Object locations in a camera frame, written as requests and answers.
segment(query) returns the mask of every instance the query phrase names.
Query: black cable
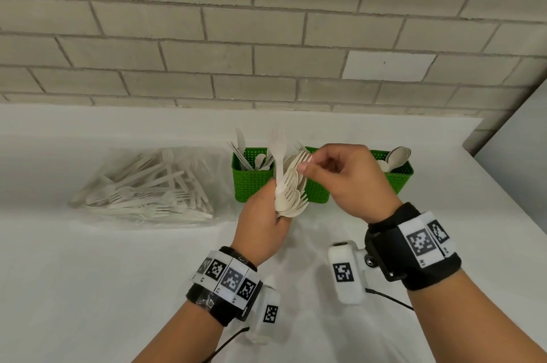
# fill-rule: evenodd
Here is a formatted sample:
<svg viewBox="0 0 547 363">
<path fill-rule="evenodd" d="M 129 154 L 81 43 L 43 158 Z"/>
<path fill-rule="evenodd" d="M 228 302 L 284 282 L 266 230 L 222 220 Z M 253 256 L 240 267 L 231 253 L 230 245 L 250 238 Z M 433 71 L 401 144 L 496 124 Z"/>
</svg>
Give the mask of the black cable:
<svg viewBox="0 0 547 363">
<path fill-rule="evenodd" d="M 391 301 L 395 301 L 397 304 L 401 304 L 403 307 L 407 307 L 409 310 L 412 310 L 414 311 L 414 308 L 412 308 L 410 305 L 406 305 L 404 302 L 400 302 L 398 299 L 395 299 L 393 297 L 390 297 L 389 295 L 386 295 L 382 292 L 378 292 L 376 290 L 372 290 L 370 288 L 365 288 L 365 292 L 368 292 L 369 294 L 376 294 L 376 295 L 379 295 L 381 297 L 384 297 L 384 298 L 387 298 L 387 299 L 390 299 Z"/>
<path fill-rule="evenodd" d="M 210 355 L 207 359 L 203 360 L 202 363 L 207 363 L 211 360 L 213 360 L 213 358 L 224 348 L 224 346 L 226 346 L 230 341 L 232 341 L 233 339 L 235 339 L 237 336 L 239 336 L 241 333 L 244 333 L 246 331 L 249 331 L 249 327 L 244 327 L 242 328 L 240 331 L 238 331 L 236 334 L 234 334 L 233 336 L 231 336 L 222 346 L 220 346 L 212 355 Z"/>
</svg>

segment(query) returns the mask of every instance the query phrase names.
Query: brick wall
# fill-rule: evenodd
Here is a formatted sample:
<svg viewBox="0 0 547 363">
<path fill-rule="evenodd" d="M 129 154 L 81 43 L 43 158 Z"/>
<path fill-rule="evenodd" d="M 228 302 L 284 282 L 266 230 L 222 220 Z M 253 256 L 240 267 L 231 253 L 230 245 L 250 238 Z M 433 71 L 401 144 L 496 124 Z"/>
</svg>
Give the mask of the brick wall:
<svg viewBox="0 0 547 363">
<path fill-rule="evenodd" d="M 434 55 L 344 80 L 351 50 Z M 547 75 L 547 0 L 0 0 L 0 101 L 481 116 Z"/>
</svg>

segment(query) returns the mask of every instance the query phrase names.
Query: wall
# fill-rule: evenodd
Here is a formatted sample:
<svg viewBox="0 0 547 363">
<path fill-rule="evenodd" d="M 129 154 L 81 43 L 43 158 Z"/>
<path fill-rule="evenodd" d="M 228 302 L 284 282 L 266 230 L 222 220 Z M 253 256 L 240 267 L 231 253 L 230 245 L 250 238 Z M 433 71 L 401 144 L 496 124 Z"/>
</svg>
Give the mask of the wall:
<svg viewBox="0 0 547 363">
<path fill-rule="evenodd" d="M 473 152 L 545 78 L 546 22 L 547 0 L 0 0 L 0 101 L 480 116 Z M 429 60 L 343 79 L 356 50 Z"/>
<path fill-rule="evenodd" d="M 547 233 L 547 82 L 476 155 L 480 165 Z"/>
</svg>

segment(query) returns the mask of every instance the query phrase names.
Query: green basket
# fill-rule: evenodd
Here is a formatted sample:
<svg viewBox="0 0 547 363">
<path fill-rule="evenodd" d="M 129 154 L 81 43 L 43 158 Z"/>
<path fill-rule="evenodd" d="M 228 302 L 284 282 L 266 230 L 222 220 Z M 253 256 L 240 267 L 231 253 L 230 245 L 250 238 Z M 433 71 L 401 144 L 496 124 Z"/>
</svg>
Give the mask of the green basket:
<svg viewBox="0 0 547 363">
<path fill-rule="evenodd" d="M 370 150 L 376 160 L 385 160 L 389 151 Z M 410 176 L 414 174 L 414 169 L 410 165 L 410 162 L 406 162 L 403 166 L 398 167 L 391 171 L 391 173 L 385 173 L 387 181 L 393 188 L 396 194 L 399 194 L 403 186 L 407 183 Z"/>
<path fill-rule="evenodd" d="M 316 152 L 315 147 L 306 147 L 310 153 Z M 311 203 L 326 203 L 329 201 L 330 193 L 327 189 L 321 186 L 318 182 L 308 179 L 306 183 L 306 195 Z"/>
<path fill-rule="evenodd" d="M 246 148 L 245 159 L 254 166 L 254 159 L 258 154 L 266 154 L 267 148 Z M 241 164 L 235 154 L 232 155 L 232 174 L 234 175 L 234 189 L 236 193 L 236 200 L 245 203 L 249 197 L 255 194 L 262 186 L 264 186 L 268 180 L 274 176 L 274 165 L 272 164 L 270 170 L 264 171 L 247 171 L 241 170 Z"/>
</svg>

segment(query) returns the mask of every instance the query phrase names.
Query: clear plastic bag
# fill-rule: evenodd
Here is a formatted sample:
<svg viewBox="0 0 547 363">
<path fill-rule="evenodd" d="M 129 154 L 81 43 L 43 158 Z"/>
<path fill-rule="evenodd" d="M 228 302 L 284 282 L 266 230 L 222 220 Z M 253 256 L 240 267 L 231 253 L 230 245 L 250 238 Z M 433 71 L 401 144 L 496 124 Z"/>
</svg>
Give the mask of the clear plastic bag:
<svg viewBox="0 0 547 363">
<path fill-rule="evenodd" d="M 69 201 L 99 227 L 150 229 L 237 220 L 230 154 L 220 147 L 110 150 Z"/>
</svg>

